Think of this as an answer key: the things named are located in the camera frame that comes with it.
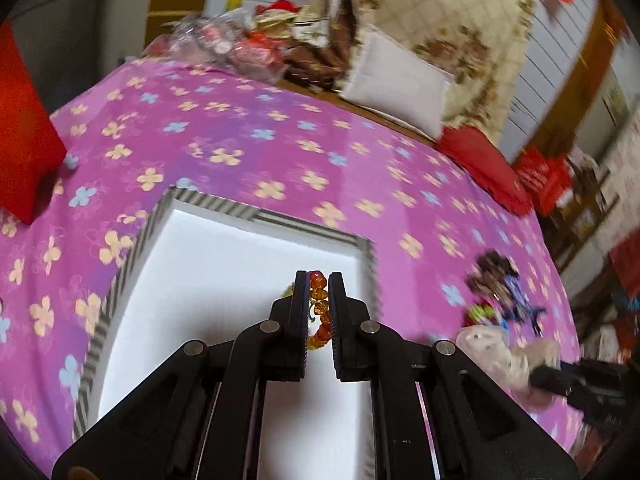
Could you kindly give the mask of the clear plastic bag pile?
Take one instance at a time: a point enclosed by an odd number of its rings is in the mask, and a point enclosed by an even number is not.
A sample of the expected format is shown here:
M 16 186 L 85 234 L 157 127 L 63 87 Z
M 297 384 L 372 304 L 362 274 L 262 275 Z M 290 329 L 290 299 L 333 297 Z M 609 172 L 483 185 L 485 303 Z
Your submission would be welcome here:
M 169 32 L 160 34 L 143 50 L 146 58 L 213 66 L 267 84 L 276 84 L 286 72 L 285 47 L 258 32 L 246 9 L 213 18 L 190 14 L 169 26 Z

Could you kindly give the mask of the brown patterned cloth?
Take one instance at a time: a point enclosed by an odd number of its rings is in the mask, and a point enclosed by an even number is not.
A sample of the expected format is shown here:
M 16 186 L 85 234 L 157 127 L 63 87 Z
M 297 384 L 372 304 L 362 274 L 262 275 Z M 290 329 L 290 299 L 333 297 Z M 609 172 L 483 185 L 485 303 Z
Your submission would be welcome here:
M 349 70 L 357 25 L 352 0 L 310 0 L 291 27 L 285 78 L 331 89 Z

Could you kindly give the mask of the white striped storage box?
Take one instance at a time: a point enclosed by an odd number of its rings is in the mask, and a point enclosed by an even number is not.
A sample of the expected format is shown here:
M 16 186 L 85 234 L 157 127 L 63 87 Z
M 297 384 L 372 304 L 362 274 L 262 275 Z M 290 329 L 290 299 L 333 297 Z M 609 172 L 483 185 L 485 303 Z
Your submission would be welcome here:
M 77 395 L 75 437 L 192 339 L 221 344 L 267 318 L 299 270 L 342 274 L 350 296 L 378 306 L 374 246 L 215 195 L 168 188 L 108 291 Z M 336 379 L 332 350 L 307 356 L 305 378 L 270 386 L 263 479 L 371 479 L 370 389 Z

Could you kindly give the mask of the red cushion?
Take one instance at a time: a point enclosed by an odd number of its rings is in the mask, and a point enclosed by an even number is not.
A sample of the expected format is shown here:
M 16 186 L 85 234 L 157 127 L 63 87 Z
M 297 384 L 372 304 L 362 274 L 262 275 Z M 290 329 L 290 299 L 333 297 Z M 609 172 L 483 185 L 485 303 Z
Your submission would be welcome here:
M 494 144 L 475 127 L 445 127 L 436 150 L 464 169 L 472 180 L 502 208 L 517 216 L 533 210 L 533 202 Z

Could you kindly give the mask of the floral beige quilt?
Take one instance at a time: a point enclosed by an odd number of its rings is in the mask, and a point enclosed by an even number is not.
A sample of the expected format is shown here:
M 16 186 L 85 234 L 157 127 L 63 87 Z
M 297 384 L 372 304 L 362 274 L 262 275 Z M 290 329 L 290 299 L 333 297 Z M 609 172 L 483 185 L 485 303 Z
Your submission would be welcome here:
M 329 90 L 340 94 L 373 26 L 451 75 L 442 128 L 475 127 L 497 144 L 535 6 L 536 0 L 352 0 L 358 25 L 349 70 Z

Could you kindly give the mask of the leopard print hair bow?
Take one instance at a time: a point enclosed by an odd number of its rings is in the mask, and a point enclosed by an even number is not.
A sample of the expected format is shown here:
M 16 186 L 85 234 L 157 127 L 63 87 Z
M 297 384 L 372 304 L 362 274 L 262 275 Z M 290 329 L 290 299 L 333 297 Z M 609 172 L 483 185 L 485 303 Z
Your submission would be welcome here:
M 476 270 L 466 277 L 465 283 L 477 296 L 512 307 L 514 300 L 508 284 L 511 278 L 519 276 L 509 258 L 491 250 L 476 259 Z

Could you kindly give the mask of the pink floral bed blanket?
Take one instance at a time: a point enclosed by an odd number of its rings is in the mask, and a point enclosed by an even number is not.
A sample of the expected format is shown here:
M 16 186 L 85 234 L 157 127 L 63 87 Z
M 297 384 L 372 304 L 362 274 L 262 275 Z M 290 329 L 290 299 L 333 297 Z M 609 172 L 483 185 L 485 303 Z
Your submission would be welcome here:
M 310 96 L 173 62 L 134 61 L 52 117 L 67 148 L 49 207 L 1 217 L 1 411 L 43 470 L 72 440 L 99 307 L 171 186 L 367 237 L 384 321 L 452 337 L 481 252 L 511 259 L 544 336 L 579 344 L 534 216 L 504 210 L 451 160 Z

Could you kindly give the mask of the white pillow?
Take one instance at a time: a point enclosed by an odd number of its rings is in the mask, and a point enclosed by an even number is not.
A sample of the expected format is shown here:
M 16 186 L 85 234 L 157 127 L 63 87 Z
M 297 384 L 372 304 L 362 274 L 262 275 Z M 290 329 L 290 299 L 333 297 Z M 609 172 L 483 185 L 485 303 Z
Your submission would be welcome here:
M 340 96 L 436 141 L 451 81 L 450 74 L 370 26 Z

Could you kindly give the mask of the dark red scrunchie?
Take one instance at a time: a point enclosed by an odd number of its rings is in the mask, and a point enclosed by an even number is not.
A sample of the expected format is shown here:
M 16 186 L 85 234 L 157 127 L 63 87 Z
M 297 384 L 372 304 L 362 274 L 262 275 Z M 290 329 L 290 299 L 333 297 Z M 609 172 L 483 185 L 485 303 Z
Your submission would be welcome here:
M 490 304 L 472 304 L 465 309 L 464 322 L 466 326 L 494 324 L 495 311 Z

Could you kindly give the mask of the cream dotted scrunchie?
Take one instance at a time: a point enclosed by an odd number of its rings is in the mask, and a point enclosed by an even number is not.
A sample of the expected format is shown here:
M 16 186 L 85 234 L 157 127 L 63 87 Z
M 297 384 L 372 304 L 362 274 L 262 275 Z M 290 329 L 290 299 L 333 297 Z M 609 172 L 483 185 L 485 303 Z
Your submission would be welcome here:
M 560 347 L 554 340 L 536 338 L 524 347 L 510 347 L 503 328 L 473 325 L 458 333 L 456 345 L 525 411 L 538 413 L 553 404 L 554 395 L 532 387 L 529 377 L 538 366 L 560 368 Z

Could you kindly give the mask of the wooden chair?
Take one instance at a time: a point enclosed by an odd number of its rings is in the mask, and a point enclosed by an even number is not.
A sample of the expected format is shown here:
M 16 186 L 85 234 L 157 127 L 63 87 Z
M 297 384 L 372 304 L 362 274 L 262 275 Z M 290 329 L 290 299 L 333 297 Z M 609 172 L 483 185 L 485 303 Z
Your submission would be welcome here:
M 608 168 L 576 165 L 569 159 L 565 165 L 572 177 L 570 194 L 548 217 L 541 219 L 544 244 L 560 273 L 594 237 L 620 200 L 617 193 L 605 197 L 604 187 L 612 176 Z

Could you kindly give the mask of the red shopping bag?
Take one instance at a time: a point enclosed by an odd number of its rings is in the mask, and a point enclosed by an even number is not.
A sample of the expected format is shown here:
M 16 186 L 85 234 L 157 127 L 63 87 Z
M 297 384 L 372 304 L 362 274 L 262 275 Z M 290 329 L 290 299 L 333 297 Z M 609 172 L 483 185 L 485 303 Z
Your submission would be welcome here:
M 536 213 L 548 217 L 564 192 L 572 187 L 566 157 L 544 157 L 536 148 L 526 148 L 513 164 Z

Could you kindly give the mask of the navy striped ribbon bow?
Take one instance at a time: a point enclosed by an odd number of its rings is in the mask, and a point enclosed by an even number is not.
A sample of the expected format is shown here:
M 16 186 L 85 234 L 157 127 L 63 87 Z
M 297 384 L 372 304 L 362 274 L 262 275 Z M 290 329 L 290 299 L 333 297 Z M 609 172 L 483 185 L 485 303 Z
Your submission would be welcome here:
M 520 324 L 528 323 L 536 337 L 542 336 L 540 317 L 547 313 L 545 307 L 534 306 L 522 289 L 518 274 L 506 274 L 503 284 L 509 292 L 512 306 L 510 307 L 511 318 Z

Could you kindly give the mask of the red bag at left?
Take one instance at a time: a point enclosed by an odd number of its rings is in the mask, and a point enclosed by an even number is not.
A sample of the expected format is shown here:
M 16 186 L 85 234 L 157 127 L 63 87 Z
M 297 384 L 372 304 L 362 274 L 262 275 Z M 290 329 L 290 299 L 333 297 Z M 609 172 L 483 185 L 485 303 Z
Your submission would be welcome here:
M 66 148 L 16 45 L 1 25 L 1 207 L 28 226 L 46 208 Z

